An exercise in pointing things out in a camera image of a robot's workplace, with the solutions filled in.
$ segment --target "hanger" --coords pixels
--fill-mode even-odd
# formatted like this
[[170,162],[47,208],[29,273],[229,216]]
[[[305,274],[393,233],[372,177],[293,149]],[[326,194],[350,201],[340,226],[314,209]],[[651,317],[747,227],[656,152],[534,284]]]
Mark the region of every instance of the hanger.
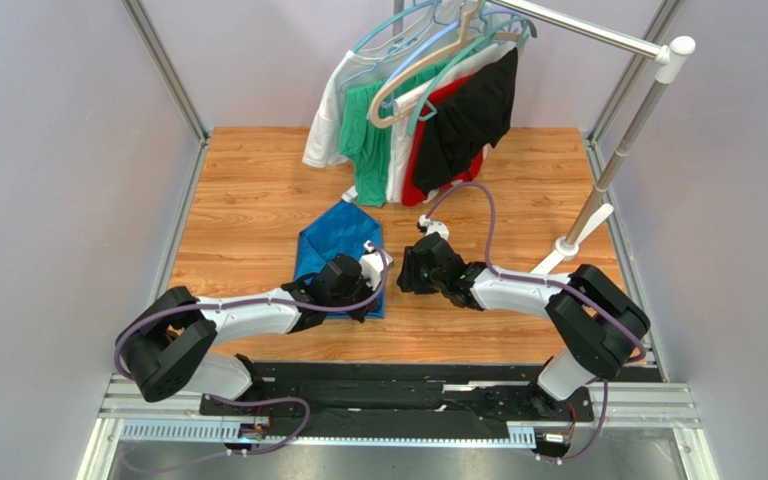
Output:
[[[470,29],[470,23],[473,21],[476,15],[483,10],[484,4],[485,4],[485,0],[481,0],[479,2],[476,2],[475,8],[464,11],[461,14],[460,20],[452,23],[448,27],[444,28],[443,30],[441,30],[440,32],[438,32],[437,34],[435,34],[434,36],[426,40],[426,42],[423,45],[417,48],[408,58],[405,59],[404,62],[402,62],[399,68],[397,68],[396,71],[393,72],[392,75],[390,75],[390,78],[388,78],[387,81],[384,82],[384,86],[381,87],[381,89],[375,95],[375,98],[373,98],[372,103],[369,106],[368,118],[373,125],[375,125],[378,128],[387,128],[390,125],[396,123],[396,121],[398,120],[392,115],[387,118],[381,118],[378,112],[379,110],[378,107],[380,105],[385,105],[384,102],[387,99],[387,97],[392,96],[393,92],[396,91],[399,85],[402,85],[403,83],[405,83],[408,79],[410,79],[411,77],[419,73],[424,68],[434,65],[440,60],[443,60],[453,54],[458,53],[464,48],[467,48],[471,44],[471,42],[475,41],[476,39],[481,39],[482,42],[485,42],[491,38],[490,35],[482,35],[482,36],[474,36],[474,37],[470,37],[467,35],[467,32]],[[488,12],[484,12],[484,14],[486,15],[494,15],[499,13],[510,14],[511,10],[493,9],[493,10],[489,10]],[[458,31],[458,39],[455,42],[420,59],[416,63],[413,63],[415,60],[417,60],[417,58],[420,55],[422,55],[425,52],[425,50],[428,49],[428,47],[433,45],[435,42],[437,42],[447,33],[455,30],[456,28],[459,28],[459,31]],[[493,35],[493,39],[495,40],[507,40],[507,41],[521,40],[520,35],[516,33],[501,31],[501,29],[499,28],[494,28],[492,35]]]
[[404,43],[404,44],[408,45],[410,43],[413,43],[414,41],[416,41],[417,38],[419,38],[419,36],[423,32],[428,30],[428,27],[430,27],[432,23],[436,23],[438,25],[441,25],[441,23],[437,21],[437,6],[440,5],[441,1],[442,0],[430,0],[428,2],[423,2],[423,3],[420,3],[419,5],[417,5],[416,0],[414,0],[414,6],[412,6],[411,8],[408,8],[406,10],[402,10],[401,12],[397,13],[396,15],[393,15],[392,17],[390,17],[389,20],[387,20],[384,23],[382,23],[381,25],[378,25],[377,27],[375,27],[375,29],[373,29],[371,32],[369,32],[369,35],[363,37],[363,40],[358,42],[357,45],[355,45],[354,48],[351,49],[351,51],[354,52],[354,53],[359,52],[360,49],[363,48],[364,45],[369,43],[369,41],[372,40],[373,38],[375,38],[376,35],[378,35],[379,33],[383,32],[384,29],[386,29],[387,27],[389,27],[390,25],[395,23],[397,20],[399,20],[401,18],[404,18],[404,17],[406,17],[406,16],[408,16],[408,15],[410,15],[410,14],[416,12],[416,11],[419,11],[419,10],[422,10],[424,8],[428,8],[428,7],[432,7],[433,6],[434,10],[431,12],[431,20],[429,21],[428,25],[425,28],[421,29],[416,35],[414,35],[412,38],[407,40],[407,42],[405,42],[405,41],[398,41],[397,40],[397,42],[399,42],[400,44]]
[[[488,33],[485,34],[482,38],[477,38],[473,41],[467,48],[462,50],[458,53],[458,55],[455,56],[455,58],[450,61],[446,67],[443,68],[443,70],[440,71],[440,73],[437,74],[436,77],[434,77],[434,80],[432,80],[431,84],[429,84],[428,88],[425,89],[425,92],[422,94],[422,97],[417,100],[417,102],[413,105],[413,112],[411,113],[411,120],[408,123],[408,135],[413,136],[414,132],[416,131],[417,122],[419,120],[426,121],[429,118],[433,117],[437,114],[437,109],[434,107],[434,105],[431,104],[431,102],[428,101],[429,95],[431,95],[431,92],[434,91],[434,89],[437,87],[437,84],[440,83],[440,81],[443,79],[443,77],[448,73],[452,68],[458,64],[461,60],[463,60],[467,55],[469,55],[471,50],[475,50],[476,48],[481,47],[486,41],[488,37],[495,36],[497,32],[499,31],[505,31],[506,28],[509,26],[520,23],[521,24],[521,32],[519,35],[519,39],[517,40],[516,48],[518,52],[522,55],[523,54],[523,46],[526,44],[526,41],[529,40],[530,37],[536,38],[538,36],[537,30],[535,28],[535,24],[532,23],[531,20],[527,19],[526,17],[516,17],[512,18],[511,20],[507,20],[503,23],[500,23],[499,25],[496,25],[495,27],[491,28]],[[428,114],[424,116],[420,116],[422,113],[422,107],[424,105],[428,105],[430,111]],[[399,115],[399,118],[404,118],[406,115],[402,114]]]
[[360,48],[362,48],[364,45],[366,45],[373,37],[375,37],[375,35],[378,35],[382,30],[387,28],[388,25],[391,25],[393,22],[395,22],[399,18],[402,18],[405,15],[409,15],[409,14],[411,14],[413,12],[416,12],[416,11],[422,9],[422,8],[428,8],[428,7],[433,7],[434,8],[434,10],[432,10],[432,12],[431,12],[431,18],[429,19],[428,24],[426,26],[421,28],[413,37],[411,37],[407,41],[403,40],[403,41],[399,42],[397,45],[393,46],[390,49],[390,51],[387,52],[387,55],[384,55],[383,57],[381,57],[378,60],[376,60],[375,63],[372,64],[372,66],[370,66],[366,70],[363,70],[362,72],[357,72],[354,75],[352,75],[352,76],[346,78],[345,80],[343,80],[340,83],[340,88],[339,88],[340,93],[342,93],[342,94],[346,93],[347,85],[348,85],[348,83],[350,81],[354,80],[355,78],[357,78],[357,77],[359,77],[361,75],[366,75],[367,73],[375,70],[375,68],[378,67],[378,65],[381,65],[381,63],[383,63],[385,60],[389,59],[390,57],[392,57],[397,52],[402,51],[402,49],[404,49],[407,46],[409,46],[409,45],[413,44],[414,42],[416,42],[416,40],[420,37],[420,35],[422,35],[426,30],[431,28],[432,25],[434,25],[435,23],[439,23],[439,22],[437,22],[436,15],[437,15],[437,7],[438,7],[438,5],[440,5],[441,1],[442,0],[431,0],[429,2],[421,3],[419,5],[414,5],[413,7],[409,8],[407,10],[404,10],[401,13],[398,13],[398,14],[394,15],[389,20],[387,20],[386,22],[384,22],[381,25],[379,25],[378,27],[376,27],[372,32],[369,33],[369,35],[364,37],[363,40],[361,40],[357,45],[355,45],[355,47],[352,49],[352,52],[357,53],[360,50]]

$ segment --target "wooden table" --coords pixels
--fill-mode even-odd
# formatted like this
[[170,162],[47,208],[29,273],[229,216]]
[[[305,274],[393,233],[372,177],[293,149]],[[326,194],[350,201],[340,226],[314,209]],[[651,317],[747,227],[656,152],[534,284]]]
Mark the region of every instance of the wooden table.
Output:
[[[195,295],[237,296],[292,280],[298,232],[353,184],[350,164],[303,165],[306,129],[218,128],[195,193],[174,265],[173,285]],[[514,129],[485,162],[478,181],[497,204],[495,264],[529,271],[564,235],[592,184],[575,129]],[[442,295],[404,294],[396,286],[406,245],[427,205],[364,207],[384,229],[396,260],[383,320],[329,320],[292,335],[262,335],[217,346],[225,355],[254,360],[445,363],[543,363],[564,347],[553,325],[513,312],[458,309]],[[435,213],[451,231],[465,261],[483,259],[488,205],[477,189],[463,189]],[[601,226],[583,245],[579,263],[598,266],[618,285],[620,270]]]

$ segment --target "black mounting plate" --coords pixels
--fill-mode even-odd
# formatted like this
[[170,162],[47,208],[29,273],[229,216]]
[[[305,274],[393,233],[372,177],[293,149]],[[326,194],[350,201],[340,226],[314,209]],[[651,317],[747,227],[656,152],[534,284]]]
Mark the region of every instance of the black mounting plate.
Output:
[[[508,438],[507,421],[570,422],[565,408],[557,415],[539,417],[525,407],[528,385],[513,385],[534,378],[539,365],[417,365],[280,363],[253,364],[266,378],[243,400],[297,396],[311,406],[304,434],[322,437],[495,439]],[[630,368],[620,381],[661,381],[656,369]],[[470,381],[498,385],[471,391],[443,391],[443,386]],[[586,388],[569,402],[577,421],[590,422],[594,411]],[[203,398],[200,413],[207,416],[253,414]],[[271,433],[286,435],[301,421],[297,404],[274,406]]]

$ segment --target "black shirt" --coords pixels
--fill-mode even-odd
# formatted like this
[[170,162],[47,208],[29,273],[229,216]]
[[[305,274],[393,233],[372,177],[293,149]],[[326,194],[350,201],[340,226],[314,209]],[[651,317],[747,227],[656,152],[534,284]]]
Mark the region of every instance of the black shirt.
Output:
[[436,106],[425,124],[414,166],[414,185],[428,192],[470,168],[486,144],[496,147],[511,128],[517,49],[485,65]]

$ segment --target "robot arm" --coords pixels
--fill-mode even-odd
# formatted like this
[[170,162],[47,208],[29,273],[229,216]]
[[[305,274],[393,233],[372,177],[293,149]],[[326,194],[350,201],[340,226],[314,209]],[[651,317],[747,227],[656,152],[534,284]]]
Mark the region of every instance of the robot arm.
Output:
[[448,229],[433,222],[425,236],[405,249],[398,285],[404,292],[442,293],[453,305],[475,310],[511,310],[553,322],[567,348],[553,357],[534,382],[534,406],[558,411],[579,387],[595,377],[611,380],[635,349],[620,330],[589,314],[581,299],[560,285],[584,293],[641,339],[650,321],[606,275],[590,265],[571,274],[529,274],[465,263],[449,245]]
[[[365,247],[367,254],[359,261],[338,255],[320,272],[262,294],[218,299],[195,297],[186,287],[172,288],[118,337],[116,353],[148,402],[181,390],[237,398],[251,386],[248,369],[239,358],[209,349],[237,338],[313,328],[328,313],[377,297],[393,259],[383,251],[373,252],[370,244]],[[377,306],[372,299],[346,313],[363,322]]]

